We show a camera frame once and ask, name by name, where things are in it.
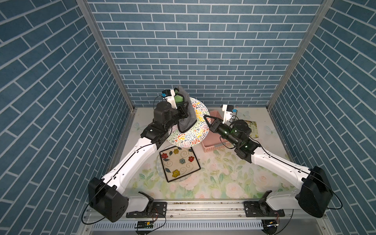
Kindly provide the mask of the small circuit board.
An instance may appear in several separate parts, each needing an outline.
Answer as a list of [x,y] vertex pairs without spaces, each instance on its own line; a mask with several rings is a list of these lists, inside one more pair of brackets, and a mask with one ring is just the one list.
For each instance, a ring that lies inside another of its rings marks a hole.
[[140,230],[140,229],[152,230],[153,228],[154,228],[154,221],[138,221],[135,227],[136,230]]
[[277,220],[262,220],[262,232],[267,235],[274,235],[277,233],[279,223]]

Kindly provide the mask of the round colourful doodle plate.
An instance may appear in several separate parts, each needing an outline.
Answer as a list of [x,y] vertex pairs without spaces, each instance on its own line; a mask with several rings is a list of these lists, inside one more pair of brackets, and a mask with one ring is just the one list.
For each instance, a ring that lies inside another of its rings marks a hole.
[[180,148],[189,148],[200,144],[210,131],[204,120],[204,115],[210,115],[208,108],[195,98],[191,98],[191,101],[197,118],[196,124],[186,133],[181,133],[178,125],[175,125],[167,138],[172,145]]

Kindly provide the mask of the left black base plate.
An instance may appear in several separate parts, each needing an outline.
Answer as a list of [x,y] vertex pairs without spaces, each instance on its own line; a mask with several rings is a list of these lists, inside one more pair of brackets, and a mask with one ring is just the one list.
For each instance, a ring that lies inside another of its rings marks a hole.
[[166,215],[166,202],[153,202],[149,209],[145,211],[133,211],[126,213],[126,218],[157,218]]

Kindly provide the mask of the right small circuit board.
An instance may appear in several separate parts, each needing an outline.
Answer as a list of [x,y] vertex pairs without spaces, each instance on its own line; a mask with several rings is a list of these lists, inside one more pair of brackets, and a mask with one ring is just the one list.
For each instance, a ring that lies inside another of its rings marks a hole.
[[262,232],[267,235],[274,235],[277,233],[279,223],[277,220],[262,220]]

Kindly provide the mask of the pink plastic basket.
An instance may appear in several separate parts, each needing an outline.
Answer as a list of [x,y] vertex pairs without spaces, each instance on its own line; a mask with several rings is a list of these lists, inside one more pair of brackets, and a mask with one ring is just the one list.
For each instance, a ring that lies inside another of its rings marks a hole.
[[218,150],[224,147],[232,147],[231,143],[220,139],[220,135],[209,131],[206,138],[201,142],[203,151],[205,153]]

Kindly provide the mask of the left small circuit board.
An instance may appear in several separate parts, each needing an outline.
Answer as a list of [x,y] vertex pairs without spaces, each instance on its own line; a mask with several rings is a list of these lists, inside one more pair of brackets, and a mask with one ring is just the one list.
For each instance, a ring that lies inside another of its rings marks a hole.
[[136,230],[140,230],[140,229],[152,230],[153,228],[154,228],[154,221],[138,221],[135,227]]

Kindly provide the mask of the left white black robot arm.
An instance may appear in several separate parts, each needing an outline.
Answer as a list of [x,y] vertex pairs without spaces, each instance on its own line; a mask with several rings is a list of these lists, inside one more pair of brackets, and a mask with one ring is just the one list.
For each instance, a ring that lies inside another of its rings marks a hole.
[[153,198],[143,192],[124,195],[125,189],[143,163],[166,141],[172,127],[180,120],[195,117],[195,112],[189,112],[192,108],[189,101],[176,108],[168,101],[158,103],[152,123],[143,130],[133,149],[110,172],[89,182],[88,205],[111,222],[129,212],[149,214]]

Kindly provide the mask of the grey green cleaning cloth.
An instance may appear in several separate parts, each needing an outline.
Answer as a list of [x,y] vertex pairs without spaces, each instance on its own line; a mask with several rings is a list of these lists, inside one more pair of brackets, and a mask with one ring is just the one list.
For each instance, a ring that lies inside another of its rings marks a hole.
[[192,105],[189,93],[182,87],[174,88],[175,96],[174,101],[177,107],[182,107],[185,111],[185,118],[180,119],[178,122],[178,129],[181,133],[189,131],[197,122],[194,107]]

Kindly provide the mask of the aluminium mounting rail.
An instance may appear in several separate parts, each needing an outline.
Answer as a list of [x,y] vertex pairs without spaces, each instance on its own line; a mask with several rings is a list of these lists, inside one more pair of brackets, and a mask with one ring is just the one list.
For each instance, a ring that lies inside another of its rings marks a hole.
[[[166,218],[167,219],[182,219],[182,220],[224,220],[224,219],[253,219],[252,217],[246,217],[245,208],[242,199],[230,200],[230,199],[202,199],[202,200],[172,200],[162,199],[156,200],[156,202],[166,202]],[[88,208],[84,213],[84,222],[94,222],[103,218],[101,214],[96,212],[92,208]],[[266,219],[272,217],[258,217],[259,219]],[[294,210],[293,219],[317,219],[311,215],[308,215],[303,210]]]

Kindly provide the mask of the square flower pattern plate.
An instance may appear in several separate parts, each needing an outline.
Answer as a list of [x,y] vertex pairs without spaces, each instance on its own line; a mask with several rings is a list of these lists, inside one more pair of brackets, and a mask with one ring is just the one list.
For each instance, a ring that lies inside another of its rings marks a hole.
[[173,146],[159,152],[162,173],[168,183],[178,181],[201,170],[201,165],[192,147]]

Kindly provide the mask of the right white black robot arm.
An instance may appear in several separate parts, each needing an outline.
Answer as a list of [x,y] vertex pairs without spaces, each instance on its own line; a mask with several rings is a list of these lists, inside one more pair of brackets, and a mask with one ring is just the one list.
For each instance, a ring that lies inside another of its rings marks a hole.
[[214,116],[204,115],[204,119],[210,131],[231,143],[242,160],[270,170],[295,187],[287,193],[265,193],[263,200],[268,209],[302,209],[313,217],[323,217],[334,193],[322,168],[298,165],[264,149],[250,137],[252,130],[244,120],[227,125]]

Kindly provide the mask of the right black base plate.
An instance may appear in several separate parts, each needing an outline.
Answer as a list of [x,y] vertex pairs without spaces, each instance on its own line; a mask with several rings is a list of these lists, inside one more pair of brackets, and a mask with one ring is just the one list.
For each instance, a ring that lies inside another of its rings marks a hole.
[[273,210],[265,202],[245,201],[243,203],[246,217],[285,217],[284,210]]

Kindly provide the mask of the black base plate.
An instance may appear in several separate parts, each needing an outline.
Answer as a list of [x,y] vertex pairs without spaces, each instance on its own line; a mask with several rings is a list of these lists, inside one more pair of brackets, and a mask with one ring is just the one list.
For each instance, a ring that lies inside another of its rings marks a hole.
[[133,211],[126,213],[126,218],[157,218],[166,215],[166,202],[153,202],[149,209],[145,211]]
[[243,203],[246,217],[285,217],[284,210],[273,210],[265,202],[245,201]]

